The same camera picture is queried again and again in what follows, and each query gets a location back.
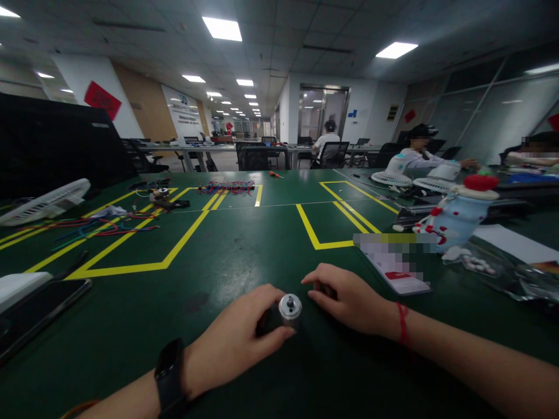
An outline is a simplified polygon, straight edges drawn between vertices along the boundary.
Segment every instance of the person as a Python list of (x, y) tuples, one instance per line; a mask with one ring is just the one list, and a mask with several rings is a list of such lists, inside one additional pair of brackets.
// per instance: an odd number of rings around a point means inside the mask
[[(353, 272), (322, 263), (302, 284), (313, 285), (308, 297), (347, 327), (400, 340), (397, 304), (379, 296)], [(270, 284), (259, 286), (233, 301), (184, 350), (181, 385), (189, 400), (234, 380), (293, 336), (295, 331), (287, 326), (262, 337), (255, 333), (259, 319), (283, 295)], [(405, 325), (410, 349), (464, 382), (503, 415), (559, 417), (559, 368), (413, 310), (408, 311)], [(156, 418), (159, 412), (152, 370), (80, 418)]]
[[(444, 162), (444, 159), (425, 150), (429, 141), (437, 133), (435, 127), (425, 124), (416, 125), (408, 132), (409, 147), (400, 151), (400, 154), (406, 156), (407, 168), (435, 168)], [(479, 167), (478, 162), (473, 158), (461, 160), (459, 163), (464, 169)]]
[(324, 129), (326, 130), (326, 134), (320, 136), (316, 143), (313, 145), (313, 150), (318, 151), (318, 155), (322, 154), (322, 149), (324, 148), (325, 143), (339, 143), (340, 139), (339, 136), (334, 134), (336, 131), (336, 122), (333, 120), (328, 120), (324, 123)]
[(543, 167), (559, 164), (559, 133), (547, 131), (525, 138), (520, 150), (507, 154), (505, 164)]

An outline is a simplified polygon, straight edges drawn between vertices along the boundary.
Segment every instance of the black smartwatch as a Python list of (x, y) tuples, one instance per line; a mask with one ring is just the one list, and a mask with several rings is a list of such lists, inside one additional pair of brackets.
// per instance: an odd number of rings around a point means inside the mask
[(186, 413), (187, 396), (181, 388), (184, 345), (178, 338), (169, 342), (159, 353), (155, 381), (161, 405), (160, 419), (181, 418)]

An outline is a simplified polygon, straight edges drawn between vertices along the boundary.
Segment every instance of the screwdriver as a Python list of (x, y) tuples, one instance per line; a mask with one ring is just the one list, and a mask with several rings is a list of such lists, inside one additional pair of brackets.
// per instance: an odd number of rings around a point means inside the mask
[(281, 177), (282, 179), (285, 179), (283, 176), (280, 176), (277, 173), (274, 173), (272, 171), (270, 171), (270, 176)]

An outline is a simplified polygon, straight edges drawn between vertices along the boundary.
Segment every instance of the green workbench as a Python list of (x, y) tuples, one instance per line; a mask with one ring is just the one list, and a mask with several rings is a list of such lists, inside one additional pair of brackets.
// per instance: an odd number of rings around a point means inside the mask
[[(17, 230), (0, 229), (0, 275), (61, 272), (84, 250), (90, 258), (104, 255), (73, 275), (92, 278), (91, 290), (0, 370), (2, 417), (58, 418), (76, 404), (108, 396), (153, 368), (171, 339), (195, 340), (230, 302), (268, 282), (302, 298), (302, 330), (278, 353), (199, 399), (192, 416), (497, 416), (431, 362), (344, 328), (305, 295), (301, 279), (328, 262), (396, 300), (360, 251), (348, 245), (354, 233), (372, 231), (370, 226), (392, 232), (394, 202), (372, 199), (374, 188), (354, 182), (348, 171), (280, 174), (286, 179), (267, 172), (174, 173), (171, 197), (193, 188), (180, 198), (191, 207), (162, 215), (150, 224), (160, 228), (120, 244), (119, 236), (94, 237), (53, 253), (60, 231), (7, 239)], [(197, 193), (200, 182), (243, 179), (260, 186), (249, 196), (223, 199)], [(359, 180), (368, 182), (366, 176)], [(67, 215), (85, 215), (118, 200), (132, 183), (109, 188)], [(345, 204), (334, 204), (334, 195)], [(130, 194), (115, 205), (131, 209), (136, 198)], [(139, 202), (139, 210), (147, 204)], [(542, 234), (532, 227), (551, 214), (543, 209), (510, 227), (557, 248), (557, 235), (548, 237), (552, 230)], [(434, 291), (404, 298), (410, 308), (559, 365), (559, 326), (542, 313), (497, 293), (461, 266), (445, 267), (437, 255), (422, 255), (421, 266)]]

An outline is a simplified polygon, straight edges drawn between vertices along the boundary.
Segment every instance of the person in white shirt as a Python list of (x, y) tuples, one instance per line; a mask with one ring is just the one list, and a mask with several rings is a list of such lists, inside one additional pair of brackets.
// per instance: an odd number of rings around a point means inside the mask
[(340, 139), (339, 137), (334, 134), (334, 132), (336, 131), (336, 122), (333, 120), (328, 120), (324, 123), (324, 128), (326, 129), (326, 134), (323, 136), (320, 136), (320, 138), (318, 140), (316, 140), (316, 143), (313, 145), (313, 150), (314, 151), (318, 151), (319, 154), (319, 158), (321, 157), (322, 154), (322, 149), (324, 147), (325, 143), (339, 143)]
[(518, 151), (507, 154), (505, 164), (515, 166), (531, 164), (534, 166), (553, 166), (559, 164), (559, 133), (548, 131), (527, 137)]
[[(429, 141), (437, 133), (438, 130), (432, 125), (419, 124), (413, 127), (408, 133), (409, 147), (400, 151), (400, 154), (406, 156), (407, 168), (435, 168), (444, 162), (444, 159), (425, 150)], [(464, 169), (479, 167), (478, 162), (473, 158), (461, 160), (459, 163)]]

